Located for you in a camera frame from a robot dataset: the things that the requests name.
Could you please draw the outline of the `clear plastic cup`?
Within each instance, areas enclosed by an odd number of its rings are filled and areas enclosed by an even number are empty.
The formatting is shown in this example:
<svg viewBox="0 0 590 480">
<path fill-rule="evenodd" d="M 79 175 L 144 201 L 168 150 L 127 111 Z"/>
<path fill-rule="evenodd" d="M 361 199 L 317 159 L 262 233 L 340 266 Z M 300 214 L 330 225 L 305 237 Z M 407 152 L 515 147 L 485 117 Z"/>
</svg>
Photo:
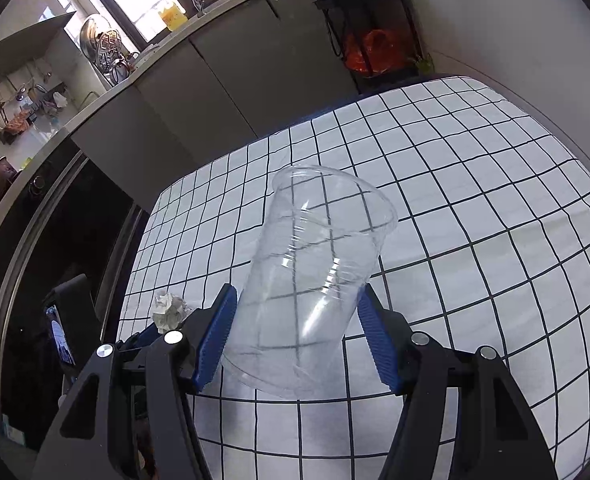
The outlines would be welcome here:
<svg viewBox="0 0 590 480">
<path fill-rule="evenodd" d="M 348 172 L 279 170 L 223 368 L 281 398 L 319 391 L 397 223 L 391 201 Z"/>
</svg>

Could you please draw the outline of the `red plastic bag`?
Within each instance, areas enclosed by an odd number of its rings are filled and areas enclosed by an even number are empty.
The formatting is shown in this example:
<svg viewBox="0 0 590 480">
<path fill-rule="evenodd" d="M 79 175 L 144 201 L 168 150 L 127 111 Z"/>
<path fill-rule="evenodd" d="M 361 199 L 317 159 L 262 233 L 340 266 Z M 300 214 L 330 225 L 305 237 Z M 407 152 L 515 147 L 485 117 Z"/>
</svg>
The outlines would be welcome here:
<svg viewBox="0 0 590 480">
<path fill-rule="evenodd" d="M 347 32 L 344 65 L 364 77 L 382 76 L 411 67 L 413 44 L 401 28 L 376 28 L 358 35 Z"/>
</svg>

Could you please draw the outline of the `black built-in oven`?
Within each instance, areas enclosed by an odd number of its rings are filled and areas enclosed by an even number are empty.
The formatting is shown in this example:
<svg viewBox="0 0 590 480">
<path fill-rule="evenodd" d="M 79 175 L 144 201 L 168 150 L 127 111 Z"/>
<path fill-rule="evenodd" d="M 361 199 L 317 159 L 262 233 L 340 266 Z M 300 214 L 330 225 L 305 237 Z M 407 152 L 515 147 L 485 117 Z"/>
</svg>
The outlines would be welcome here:
<svg viewBox="0 0 590 480">
<path fill-rule="evenodd" d="M 73 140 L 19 171 L 0 194 L 0 433 L 39 451 L 58 410 L 60 367 L 45 300 L 77 276 L 92 321 L 83 339 L 117 337 L 134 254 L 149 214 Z"/>
</svg>

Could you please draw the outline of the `yellow sponge container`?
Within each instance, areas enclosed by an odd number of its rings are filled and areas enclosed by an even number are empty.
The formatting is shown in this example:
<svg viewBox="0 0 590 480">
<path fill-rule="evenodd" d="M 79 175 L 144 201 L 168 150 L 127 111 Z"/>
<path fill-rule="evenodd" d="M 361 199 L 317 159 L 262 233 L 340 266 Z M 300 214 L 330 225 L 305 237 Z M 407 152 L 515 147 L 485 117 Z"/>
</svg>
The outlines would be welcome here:
<svg viewBox="0 0 590 480">
<path fill-rule="evenodd" d="M 158 12 L 158 15 L 168 28 L 169 32 L 174 32 L 188 21 L 188 18 L 176 3 L 171 3 L 170 6 L 166 6 L 163 10 Z"/>
</svg>

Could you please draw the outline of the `black metal shelf rack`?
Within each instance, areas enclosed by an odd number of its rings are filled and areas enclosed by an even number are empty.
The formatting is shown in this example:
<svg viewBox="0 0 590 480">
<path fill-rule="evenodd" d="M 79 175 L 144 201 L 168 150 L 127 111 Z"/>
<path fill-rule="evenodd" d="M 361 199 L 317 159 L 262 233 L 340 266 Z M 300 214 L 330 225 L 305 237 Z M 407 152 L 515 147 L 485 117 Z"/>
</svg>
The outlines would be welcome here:
<svg viewBox="0 0 590 480">
<path fill-rule="evenodd" d="M 415 81 L 431 68 L 411 0 L 313 0 L 335 56 L 360 94 Z"/>
</svg>

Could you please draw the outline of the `checkered paper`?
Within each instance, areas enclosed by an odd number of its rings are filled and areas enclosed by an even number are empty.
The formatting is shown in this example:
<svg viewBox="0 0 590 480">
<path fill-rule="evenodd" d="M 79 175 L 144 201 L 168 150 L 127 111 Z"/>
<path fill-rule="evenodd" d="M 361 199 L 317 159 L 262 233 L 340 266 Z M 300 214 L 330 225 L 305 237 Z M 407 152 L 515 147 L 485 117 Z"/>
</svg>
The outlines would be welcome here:
<svg viewBox="0 0 590 480">
<path fill-rule="evenodd" d="M 173 295 L 172 292 L 161 292 L 155 297 L 151 315 L 158 333 L 176 330 L 193 312 L 182 297 Z"/>
</svg>

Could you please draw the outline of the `white checkered tablecloth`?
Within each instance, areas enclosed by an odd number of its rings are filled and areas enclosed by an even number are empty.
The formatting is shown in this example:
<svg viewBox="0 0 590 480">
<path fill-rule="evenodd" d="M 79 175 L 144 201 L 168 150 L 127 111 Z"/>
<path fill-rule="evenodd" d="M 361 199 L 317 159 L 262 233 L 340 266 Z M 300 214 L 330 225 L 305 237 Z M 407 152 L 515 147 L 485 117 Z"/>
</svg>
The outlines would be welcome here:
<svg viewBox="0 0 590 480">
<path fill-rule="evenodd" d="M 153 208 L 117 336 L 151 322 L 158 292 L 208 307 L 242 286 L 289 165 L 370 182 L 394 204 L 371 283 L 445 346 L 495 347 L 558 475 L 590 460 L 590 173 L 545 127 L 469 77 L 350 103 L 240 148 L 166 188 Z"/>
</svg>

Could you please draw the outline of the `grey kitchen cabinets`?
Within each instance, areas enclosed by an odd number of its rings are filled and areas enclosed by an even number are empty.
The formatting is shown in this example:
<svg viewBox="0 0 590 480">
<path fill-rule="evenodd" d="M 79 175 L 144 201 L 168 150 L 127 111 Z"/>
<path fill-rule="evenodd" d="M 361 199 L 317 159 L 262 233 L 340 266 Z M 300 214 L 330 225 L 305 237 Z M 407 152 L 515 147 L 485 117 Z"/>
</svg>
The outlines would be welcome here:
<svg viewBox="0 0 590 480">
<path fill-rule="evenodd" d="M 161 41 L 66 129 L 151 210 L 186 174 L 357 96 L 315 0 L 225 0 Z"/>
</svg>

